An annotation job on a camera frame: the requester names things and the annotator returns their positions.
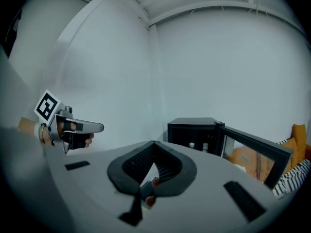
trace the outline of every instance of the bottle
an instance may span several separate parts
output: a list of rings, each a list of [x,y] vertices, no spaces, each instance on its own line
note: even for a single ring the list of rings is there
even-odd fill
[[[208,143],[207,143],[207,142],[205,142],[205,143],[203,143],[203,149],[202,149],[202,152],[207,153],[207,149],[208,149]]]

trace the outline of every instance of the striped cloth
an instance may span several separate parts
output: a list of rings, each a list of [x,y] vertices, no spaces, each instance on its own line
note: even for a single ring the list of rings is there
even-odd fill
[[[277,142],[283,144],[289,140],[283,140]],[[288,173],[284,174],[273,189],[273,194],[278,198],[284,197],[286,194],[297,190],[305,180],[308,172],[311,169],[311,162],[309,160],[303,160],[292,168]]]

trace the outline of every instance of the curved black holder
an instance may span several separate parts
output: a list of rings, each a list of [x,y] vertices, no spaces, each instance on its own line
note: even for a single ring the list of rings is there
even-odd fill
[[[192,159],[159,141],[150,141],[113,160],[107,169],[109,179],[119,192],[134,195],[131,211],[119,218],[132,225],[142,219],[140,184],[153,163],[159,172],[159,185],[153,189],[155,197],[180,195],[196,177],[197,168]]]

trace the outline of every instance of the white wall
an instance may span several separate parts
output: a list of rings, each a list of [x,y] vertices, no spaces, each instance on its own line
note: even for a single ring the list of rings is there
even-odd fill
[[[36,119],[32,110],[39,99],[43,69],[63,29],[86,5],[81,0],[27,0],[23,6],[9,61],[33,93],[24,116]]]
[[[165,110],[177,117],[214,117],[272,141],[306,123],[311,58],[287,24],[247,11],[195,11],[157,26]]]
[[[154,139],[148,47],[148,30],[116,0],[91,1],[65,28],[41,91],[72,106],[76,119],[104,125],[90,148],[78,152]]]

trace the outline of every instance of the glass door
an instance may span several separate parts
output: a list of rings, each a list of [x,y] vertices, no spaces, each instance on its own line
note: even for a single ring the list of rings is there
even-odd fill
[[[293,151],[227,126],[219,127],[219,130],[220,144],[217,154],[273,189],[282,176]]]

